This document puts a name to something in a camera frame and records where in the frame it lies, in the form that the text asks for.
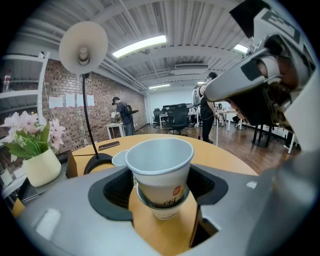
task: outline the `ceiling light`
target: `ceiling light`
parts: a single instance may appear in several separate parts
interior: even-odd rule
[[[151,87],[149,87],[149,89],[155,89],[155,88],[159,88],[159,87],[167,87],[167,86],[170,86],[170,84],[163,84],[163,85],[151,86]]]
[[[117,50],[116,52],[113,53],[114,56],[116,56],[117,58],[128,54],[130,52],[136,51],[138,49],[147,47],[147,46],[152,46],[152,45],[156,45],[156,44],[160,44],[160,43],[165,43],[167,41],[166,36],[165,35],[160,35],[160,36],[156,36],[156,37],[152,37],[146,40],[142,40],[139,42],[135,42],[133,44],[130,44],[120,50]]]
[[[241,44],[237,44],[235,47],[234,47],[234,49],[236,49],[236,50],[238,50],[238,51],[240,51],[240,52],[243,52],[243,53],[247,53],[247,50],[248,50],[248,48],[247,47],[244,47],[243,45],[241,45]]]

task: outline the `round table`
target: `round table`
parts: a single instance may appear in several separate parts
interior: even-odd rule
[[[96,147],[98,148],[100,145],[119,141],[120,145],[99,151],[100,153],[114,156],[121,151],[130,149],[140,142],[156,138],[178,138],[191,143],[194,148],[194,156],[191,161],[192,164],[200,164],[228,172],[257,175],[246,163],[224,149],[202,140],[185,136],[142,134],[102,141],[97,143]],[[75,156],[74,159],[77,165],[78,176],[84,175],[85,166],[92,156],[76,155],[94,153],[94,149],[91,145],[78,149],[72,153]],[[113,167],[112,164],[103,164],[96,167],[93,172]],[[133,225],[136,232],[160,254],[165,256],[177,255],[189,249],[189,242],[194,228],[197,211],[197,203],[192,193],[189,194],[174,218],[170,220],[160,220],[154,217],[151,210],[139,200],[136,188],[134,187],[130,195],[129,210],[133,214]]]

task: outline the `paper cup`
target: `paper cup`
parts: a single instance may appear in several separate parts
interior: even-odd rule
[[[125,166],[126,165],[126,153],[128,150],[124,150],[116,154],[114,157],[112,157],[112,164],[114,166]]]
[[[170,208],[156,208],[156,207],[152,206],[149,203],[149,201],[147,200],[147,198],[145,197],[145,195],[142,192],[139,185],[136,186],[136,193],[137,193],[140,201],[151,209],[154,216],[156,216],[160,220],[165,221],[165,220],[172,219],[174,216],[176,216],[181,205],[184,203],[184,201],[187,199],[187,197],[189,195],[189,188],[188,188],[188,186],[185,186],[184,194],[183,194],[182,198],[180,199],[179,203],[173,207],[170,207]]]
[[[169,208],[184,195],[193,156],[194,148],[185,140],[156,138],[129,149],[125,163],[150,203]]]

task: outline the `black lamp stand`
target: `black lamp stand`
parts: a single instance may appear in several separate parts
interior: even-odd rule
[[[86,121],[86,126],[88,127],[88,132],[90,136],[90,140],[95,152],[95,155],[89,160],[86,164],[84,169],[84,175],[89,174],[95,167],[102,165],[102,164],[109,164],[111,163],[112,156],[104,153],[98,153],[94,137],[92,136],[89,118],[88,118],[88,111],[87,111],[87,99],[86,99],[86,79],[89,77],[89,73],[82,75],[82,95],[83,95],[83,108],[84,108],[84,116]]]

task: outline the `white ceiling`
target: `white ceiling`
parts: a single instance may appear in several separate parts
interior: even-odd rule
[[[17,33],[16,40],[59,48],[63,34],[80,21],[101,24],[108,53],[101,64],[107,74],[139,91],[150,85],[192,86],[209,72],[218,74],[241,60],[236,44],[250,46],[229,15],[242,0],[49,0]],[[115,58],[112,53],[143,39],[166,35],[167,43]],[[175,64],[207,64],[203,74],[174,75]]]

